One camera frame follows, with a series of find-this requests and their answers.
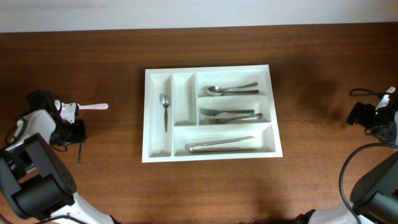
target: wooden table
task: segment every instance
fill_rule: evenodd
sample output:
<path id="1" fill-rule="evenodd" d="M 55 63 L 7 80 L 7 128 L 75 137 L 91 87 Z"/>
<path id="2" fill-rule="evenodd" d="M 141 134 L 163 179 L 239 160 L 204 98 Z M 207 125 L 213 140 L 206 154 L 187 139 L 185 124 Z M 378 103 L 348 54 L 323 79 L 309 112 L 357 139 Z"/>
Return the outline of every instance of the wooden table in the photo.
<path id="1" fill-rule="evenodd" d="M 82 164 L 78 146 L 57 153 L 99 211 L 123 223 L 294 218 L 341 203 L 344 160 L 377 141 L 345 119 L 357 101 L 378 99 L 348 92 L 398 86 L 397 40 L 398 23 L 0 34 L 0 137 L 36 89 L 64 102 L 106 102 L 107 111 L 79 115 L 88 136 Z M 141 163 L 145 69 L 262 64 L 270 65 L 283 158 Z M 354 158 L 347 194 L 391 152 Z M 4 197 L 0 211 L 25 223 Z"/>

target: spoon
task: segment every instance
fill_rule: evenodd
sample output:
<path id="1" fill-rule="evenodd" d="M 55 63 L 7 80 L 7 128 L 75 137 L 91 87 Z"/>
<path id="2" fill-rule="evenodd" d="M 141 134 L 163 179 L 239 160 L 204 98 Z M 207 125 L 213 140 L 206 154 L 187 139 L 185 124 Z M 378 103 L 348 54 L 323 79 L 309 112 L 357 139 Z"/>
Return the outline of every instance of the spoon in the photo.
<path id="1" fill-rule="evenodd" d="M 164 107 L 164 131 L 167 132 L 167 108 L 170 105 L 169 97 L 166 94 L 161 94 L 160 96 L 160 103 Z"/>
<path id="2" fill-rule="evenodd" d="M 229 88 L 221 88 L 219 86 L 212 86 L 207 89 L 207 94 L 209 94 L 210 96 L 222 96 L 224 93 L 228 93 L 228 92 L 226 92 L 227 90 L 234 89 L 234 88 L 254 87 L 254 86 L 258 86 L 258 84 L 259 84 L 258 82 L 252 82 L 247 85 L 234 86 L 234 87 L 229 87 Z M 230 92 L 230 93 L 258 93 L 258 90 L 234 91 L 234 92 Z"/>

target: brown wooden surface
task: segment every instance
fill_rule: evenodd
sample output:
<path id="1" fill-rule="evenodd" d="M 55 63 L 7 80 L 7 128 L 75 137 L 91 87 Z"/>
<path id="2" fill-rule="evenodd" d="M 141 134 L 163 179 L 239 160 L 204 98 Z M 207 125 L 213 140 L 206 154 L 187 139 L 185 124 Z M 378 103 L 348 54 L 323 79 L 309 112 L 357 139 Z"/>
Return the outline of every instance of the brown wooden surface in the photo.
<path id="1" fill-rule="evenodd" d="M 398 87 L 397 23 L 0 34 L 0 44 L 1 139 L 36 89 L 109 103 L 80 113 L 88 136 L 80 166 L 77 146 L 57 154 L 82 197 L 123 223 L 294 218 L 341 203 L 344 160 L 376 141 L 345 119 L 358 100 L 377 98 L 348 91 Z M 146 68 L 262 64 L 270 65 L 283 158 L 141 163 Z M 355 158 L 347 194 L 391 152 Z M 0 211 L 24 223 L 4 197 Z"/>

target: white cutlery tray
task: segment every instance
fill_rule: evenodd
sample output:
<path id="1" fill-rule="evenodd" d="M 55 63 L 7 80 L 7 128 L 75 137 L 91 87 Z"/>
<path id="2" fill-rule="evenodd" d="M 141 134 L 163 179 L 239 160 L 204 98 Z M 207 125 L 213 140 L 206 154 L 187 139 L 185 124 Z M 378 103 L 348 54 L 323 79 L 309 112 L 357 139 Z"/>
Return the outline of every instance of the white cutlery tray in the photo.
<path id="1" fill-rule="evenodd" d="M 222 88 L 258 82 L 240 90 L 259 90 L 255 95 L 209 96 L 210 86 Z M 168 131 L 160 95 L 170 98 Z M 208 124 L 199 109 L 255 110 L 259 120 L 232 124 Z M 220 114 L 229 118 L 245 114 Z M 256 151 L 188 152 L 186 145 L 254 136 L 254 139 L 214 147 L 255 147 Z M 282 157 L 274 97 L 268 65 L 205 68 L 148 69 L 145 74 L 144 137 L 142 162 L 199 161 Z"/>

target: metal fork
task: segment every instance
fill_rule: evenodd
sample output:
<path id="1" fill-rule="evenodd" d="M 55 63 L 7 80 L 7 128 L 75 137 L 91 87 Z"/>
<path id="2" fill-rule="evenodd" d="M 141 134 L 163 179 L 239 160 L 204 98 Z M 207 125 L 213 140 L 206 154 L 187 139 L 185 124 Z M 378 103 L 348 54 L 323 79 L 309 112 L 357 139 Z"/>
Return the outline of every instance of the metal fork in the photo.
<path id="1" fill-rule="evenodd" d="M 254 114 L 254 115 L 246 115 L 246 116 L 239 116 L 236 118 L 220 118 L 220 119 L 209 119 L 209 124 L 226 124 L 230 121 L 245 121 L 245 120 L 254 120 L 262 118 L 262 113 Z"/>
<path id="2" fill-rule="evenodd" d="M 200 113 L 206 116 L 217 116 L 220 113 L 254 114 L 254 110 L 218 111 L 218 110 L 200 109 Z"/>

